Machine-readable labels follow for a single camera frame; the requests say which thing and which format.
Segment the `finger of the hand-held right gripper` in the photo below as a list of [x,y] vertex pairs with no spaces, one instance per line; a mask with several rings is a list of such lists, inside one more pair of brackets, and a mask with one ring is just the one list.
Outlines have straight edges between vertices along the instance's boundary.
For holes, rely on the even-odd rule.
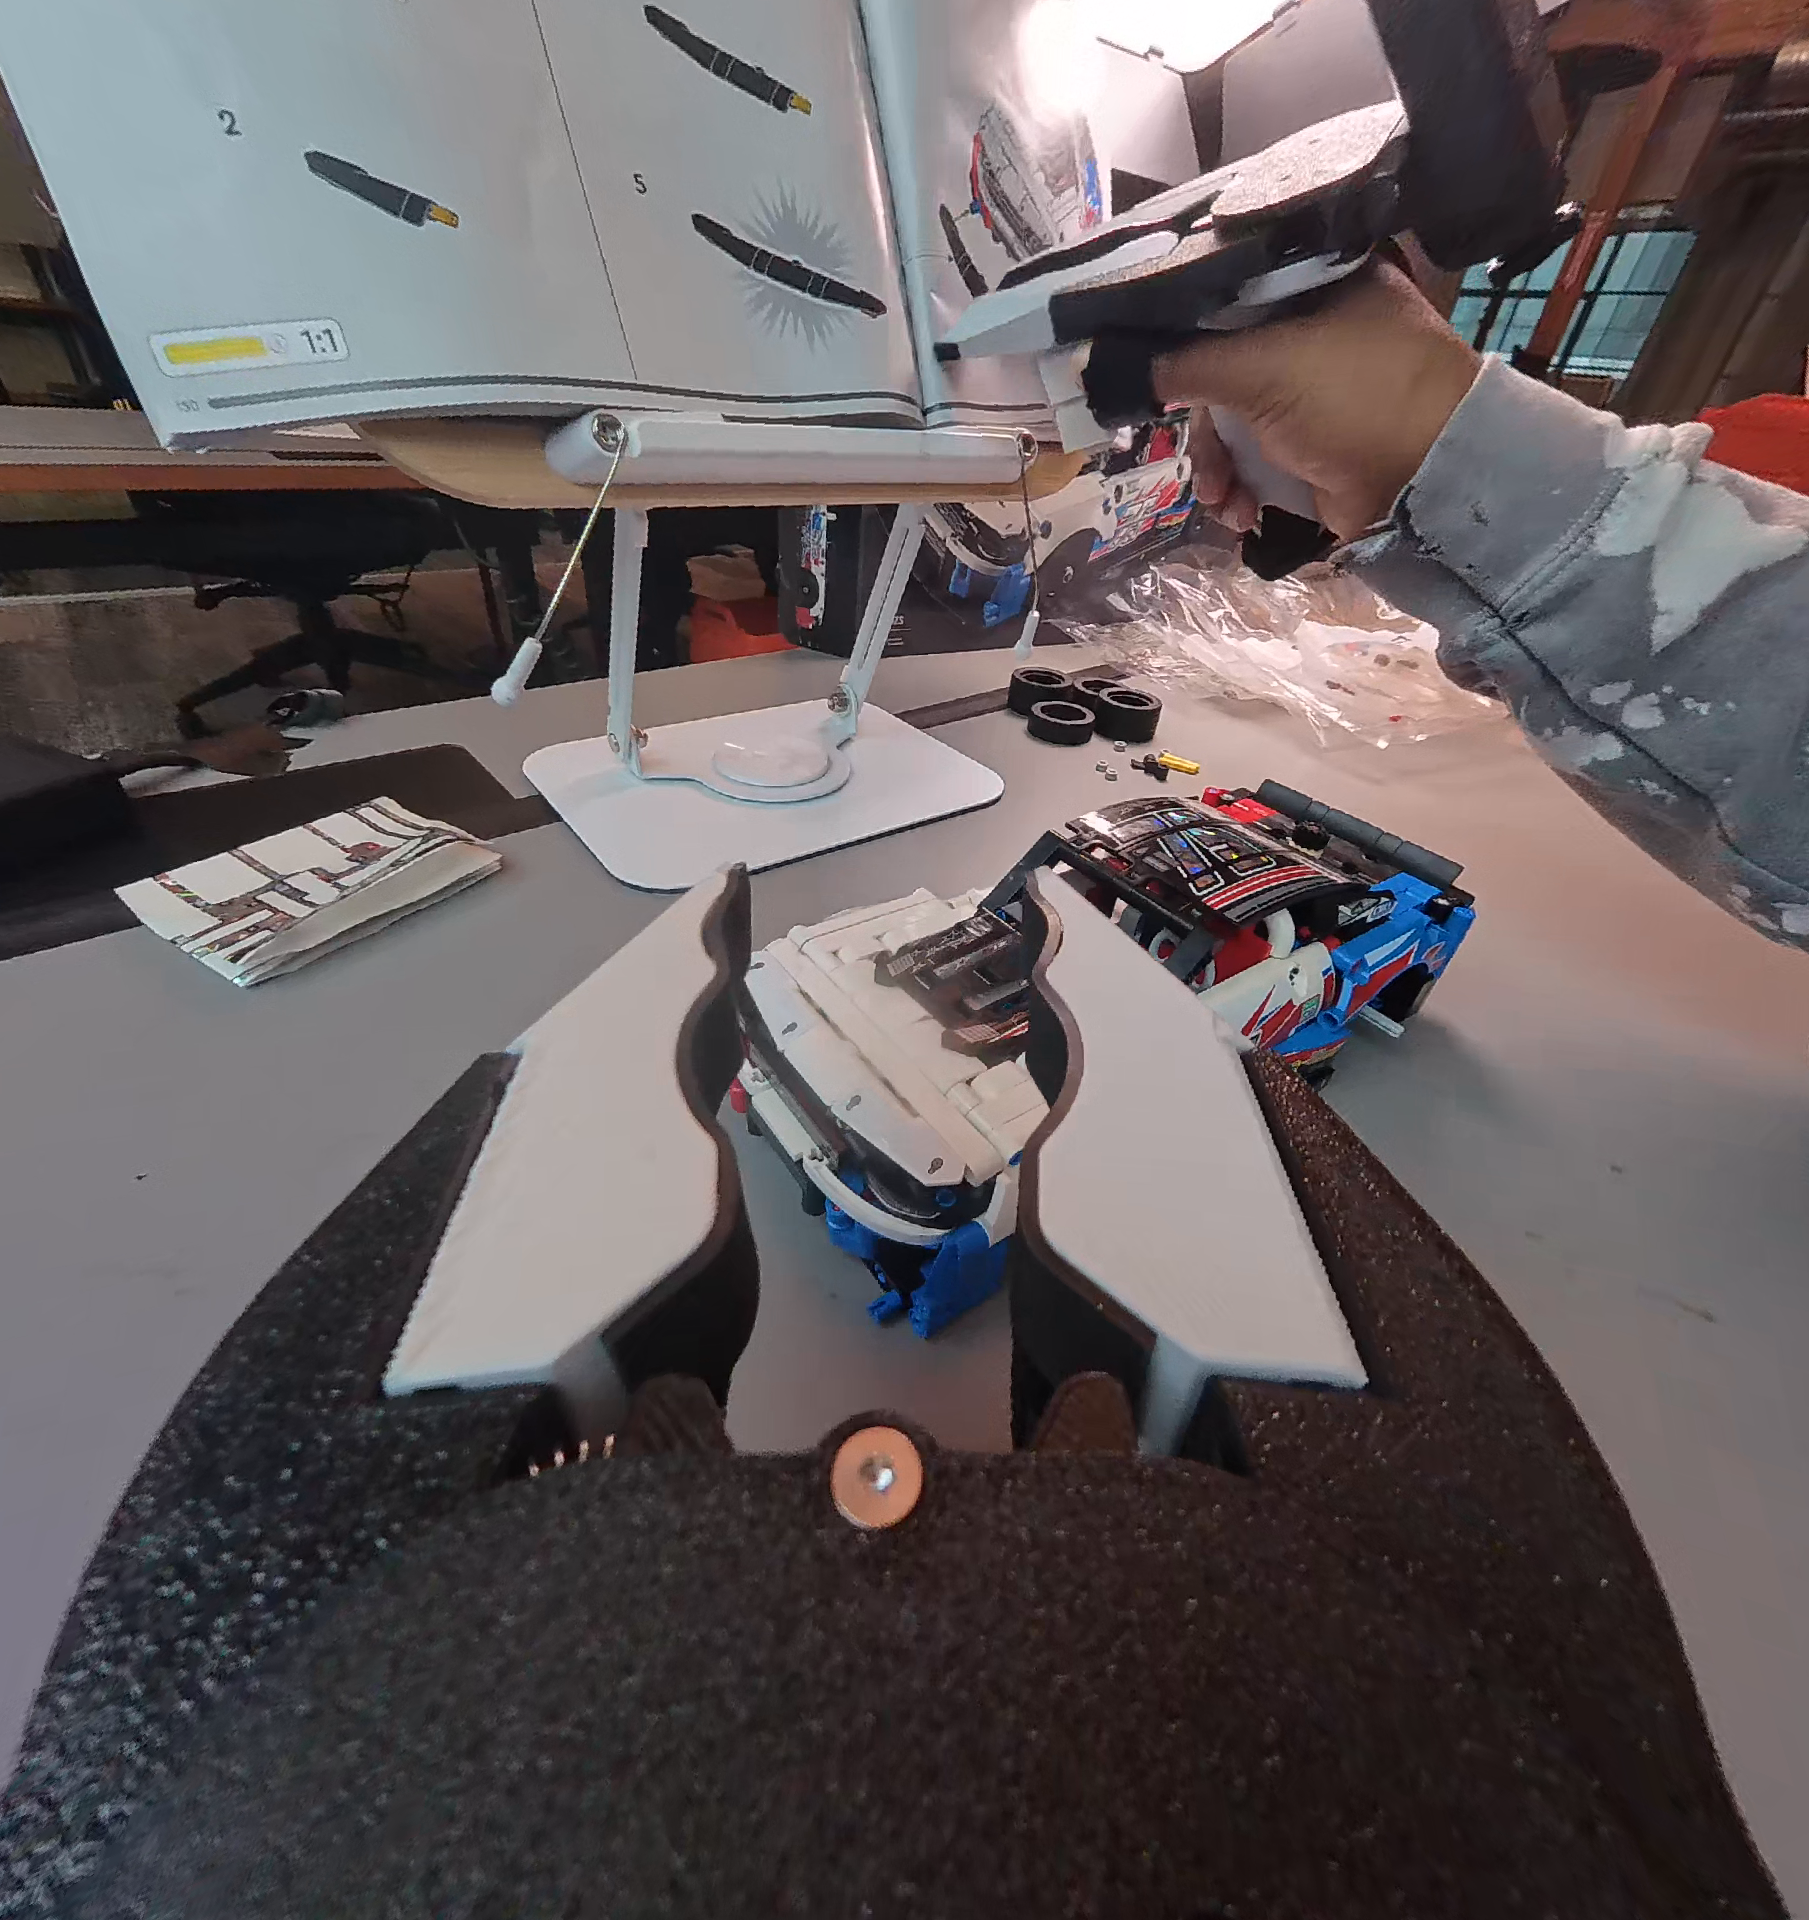
[[1151,287],[1159,297],[1226,297],[1232,249],[1214,229],[1219,185],[1182,185],[1015,267],[989,290],[1055,294]]
[[[934,347],[936,428],[1028,432],[1038,449],[1095,453],[1141,425],[1136,355],[1095,348],[1136,319],[1139,281],[1025,281],[977,301]],[[1028,397],[949,397],[986,362],[1011,360],[1037,381]]]

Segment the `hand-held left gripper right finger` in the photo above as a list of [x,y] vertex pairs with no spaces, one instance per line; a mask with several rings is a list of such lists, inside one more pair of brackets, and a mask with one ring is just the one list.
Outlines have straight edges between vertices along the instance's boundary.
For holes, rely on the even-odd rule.
[[1232,1031],[1061,877],[1030,877],[1022,925],[1045,1114],[1017,1173],[1015,1448],[1255,1456],[1282,1412],[1365,1416],[1361,1342]]

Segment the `toy car instruction booklet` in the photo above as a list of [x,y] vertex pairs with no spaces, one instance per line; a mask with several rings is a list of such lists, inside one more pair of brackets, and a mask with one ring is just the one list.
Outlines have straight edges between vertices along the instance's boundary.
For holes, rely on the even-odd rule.
[[0,3],[151,428],[454,412],[1038,428],[934,366],[1109,213],[1063,4]]

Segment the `grey desk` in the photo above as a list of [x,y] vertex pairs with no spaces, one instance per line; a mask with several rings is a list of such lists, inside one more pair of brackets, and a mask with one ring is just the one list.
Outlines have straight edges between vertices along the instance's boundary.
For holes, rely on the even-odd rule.
[[[1323,753],[1170,694],[1160,740],[1467,867],[1464,957],[1326,1098],[1574,1397],[1809,1916],[1809,960],[1661,874],[1510,730]],[[476,1056],[668,906],[561,826],[503,859],[261,990],[146,931],[0,964],[0,1789],[97,1535],[234,1315]]]

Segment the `black desk mat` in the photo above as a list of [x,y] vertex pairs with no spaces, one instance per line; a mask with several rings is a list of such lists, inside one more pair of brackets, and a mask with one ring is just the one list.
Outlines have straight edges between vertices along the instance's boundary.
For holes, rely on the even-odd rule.
[[127,837],[0,887],[0,961],[136,931],[137,920],[117,896],[122,887],[374,799],[486,843],[556,822],[549,804],[507,794],[456,745],[139,794],[131,797]]

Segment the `person's right hand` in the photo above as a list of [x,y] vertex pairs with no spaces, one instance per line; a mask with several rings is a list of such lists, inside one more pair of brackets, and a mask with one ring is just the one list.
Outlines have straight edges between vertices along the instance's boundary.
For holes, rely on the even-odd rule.
[[1398,265],[1373,260],[1325,301],[1254,330],[1206,333],[1159,355],[1159,402],[1192,412],[1190,462],[1205,511],[1235,535],[1260,518],[1209,412],[1230,412],[1262,456],[1303,480],[1337,540],[1381,523],[1467,402],[1482,362]]

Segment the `studio light panel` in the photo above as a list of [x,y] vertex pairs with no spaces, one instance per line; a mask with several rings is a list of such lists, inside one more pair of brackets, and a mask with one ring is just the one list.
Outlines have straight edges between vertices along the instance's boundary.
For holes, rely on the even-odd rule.
[[1045,4],[1030,30],[1040,92],[1088,118],[1115,217],[1398,100],[1365,3]]

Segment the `black toy car set box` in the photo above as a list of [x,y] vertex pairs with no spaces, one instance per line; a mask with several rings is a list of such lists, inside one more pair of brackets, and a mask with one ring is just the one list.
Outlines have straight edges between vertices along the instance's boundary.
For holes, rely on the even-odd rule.
[[[943,502],[923,509],[912,581],[1011,641],[1045,612],[1099,606],[1099,586],[1188,538],[1197,493],[1182,420],[1136,428],[1049,497]],[[850,654],[889,547],[891,507],[806,507],[777,517],[780,632]]]

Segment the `dark framed window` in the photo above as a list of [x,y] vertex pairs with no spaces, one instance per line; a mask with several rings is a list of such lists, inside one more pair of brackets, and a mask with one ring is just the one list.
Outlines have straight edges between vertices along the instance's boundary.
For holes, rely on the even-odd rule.
[[[1690,229],[1613,231],[1571,310],[1551,371],[1600,381],[1623,381],[1635,372],[1694,247]],[[1490,268],[1468,268],[1450,323],[1478,351],[1512,360],[1530,343],[1565,256],[1563,244],[1508,287],[1494,287]]]

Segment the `orange object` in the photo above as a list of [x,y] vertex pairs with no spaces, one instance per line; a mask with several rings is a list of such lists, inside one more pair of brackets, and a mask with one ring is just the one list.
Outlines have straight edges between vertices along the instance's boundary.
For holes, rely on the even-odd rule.
[[747,547],[724,547],[687,562],[693,589],[682,618],[687,664],[786,654],[794,642],[780,626],[780,601]]

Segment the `clear plastic bag pile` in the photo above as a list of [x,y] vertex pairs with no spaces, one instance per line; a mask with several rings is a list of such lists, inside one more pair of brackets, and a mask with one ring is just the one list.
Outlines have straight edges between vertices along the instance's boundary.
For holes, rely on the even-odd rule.
[[1282,709],[1326,747],[1381,752],[1505,717],[1447,681],[1431,626],[1326,565],[1265,582],[1233,549],[1190,547],[1099,582],[1057,622],[1156,689]]

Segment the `white book stand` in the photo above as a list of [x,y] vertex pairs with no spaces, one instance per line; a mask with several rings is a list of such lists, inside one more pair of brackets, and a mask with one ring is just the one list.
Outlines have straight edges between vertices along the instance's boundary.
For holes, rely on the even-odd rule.
[[[926,509],[1019,497],[1038,458],[1024,428],[740,424],[598,410],[531,420],[362,421],[427,488],[512,509],[612,507],[606,722],[542,747],[526,778],[619,882],[687,890],[713,867],[789,867],[1001,799],[1004,781],[871,702]],[[857,642],[812,702],[643,726],[635,641],[651,509],[895,505]]]

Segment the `black office chair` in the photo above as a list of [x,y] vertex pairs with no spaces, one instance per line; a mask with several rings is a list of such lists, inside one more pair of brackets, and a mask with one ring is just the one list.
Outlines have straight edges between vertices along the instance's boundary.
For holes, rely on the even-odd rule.
[[295,612],[295,630],[250,654],[248,663],[175,702],[185,740],[210,735],[201,709],[237,691],[280,685],[288,672],[319,669],[324,685],[353,689],[353,669],[373,664],[449,685],[419,642],[343,630],[333,612],[345,597],[366,598],[364,578],[414,567],[436,549],[440,517],[419,497],[315,494],[291,514],[198,523],[169,536],[167,565],[198,581],[195,607],[213,612],[237,598],[275,598]]

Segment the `black box-shaped device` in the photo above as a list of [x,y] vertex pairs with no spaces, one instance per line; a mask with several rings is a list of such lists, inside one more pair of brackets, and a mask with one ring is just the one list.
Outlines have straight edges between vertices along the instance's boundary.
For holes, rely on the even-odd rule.
[[0,737],[0,887],[136,835],[136,809],[100,761]]

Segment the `background wooden table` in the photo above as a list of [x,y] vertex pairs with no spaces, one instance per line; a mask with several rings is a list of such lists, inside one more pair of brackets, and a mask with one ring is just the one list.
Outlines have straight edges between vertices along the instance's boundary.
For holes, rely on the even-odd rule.
[[0,406],[0,497],[407,490],[423,484],[350,425],[255,428],[167,448],[139,412]]

